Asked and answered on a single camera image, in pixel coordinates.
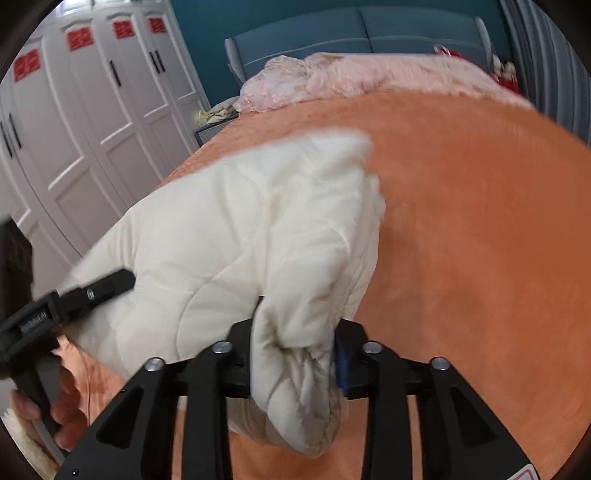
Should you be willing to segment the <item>person's left hand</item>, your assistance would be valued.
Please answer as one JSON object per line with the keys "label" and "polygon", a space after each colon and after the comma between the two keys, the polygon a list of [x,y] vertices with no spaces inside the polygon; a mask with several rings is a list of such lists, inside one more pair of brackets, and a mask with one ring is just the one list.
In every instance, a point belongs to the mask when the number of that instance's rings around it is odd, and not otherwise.
{"label": "person's left hand", "polygon": [[[65,367],[60,368],[60,394],[52,403],[51,417],[60,425],[54,435],[56,445],[65,451],[71,451],[88,428],[87,418],[79,409],[81,394],[75,385],[73,374]],[[33,422],[41,418],[38,406],[23,392],[13,390],[10,407],[26,434],[46,453],[49,453],[44,441],[36,431]]]}

